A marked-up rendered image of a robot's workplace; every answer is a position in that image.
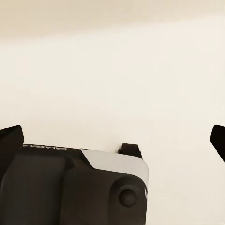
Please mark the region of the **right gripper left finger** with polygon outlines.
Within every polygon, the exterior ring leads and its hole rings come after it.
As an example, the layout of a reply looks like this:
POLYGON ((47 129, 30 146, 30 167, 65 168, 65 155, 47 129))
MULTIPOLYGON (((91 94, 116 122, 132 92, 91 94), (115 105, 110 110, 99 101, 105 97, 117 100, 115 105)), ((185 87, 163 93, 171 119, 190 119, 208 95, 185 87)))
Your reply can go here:
POLYGON ((20 125, 0 130, 0 181, 23 144, 24 135, 20 125))

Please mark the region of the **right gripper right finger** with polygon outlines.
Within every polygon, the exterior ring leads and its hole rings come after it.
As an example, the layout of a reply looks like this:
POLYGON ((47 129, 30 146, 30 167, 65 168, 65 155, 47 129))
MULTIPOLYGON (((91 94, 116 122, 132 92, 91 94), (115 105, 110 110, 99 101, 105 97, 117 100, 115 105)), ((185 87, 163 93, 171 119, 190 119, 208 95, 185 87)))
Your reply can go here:
POLYGON ((210 141, 225 162, 225 127, 217 124, 214 125, 211 132, 210 141))

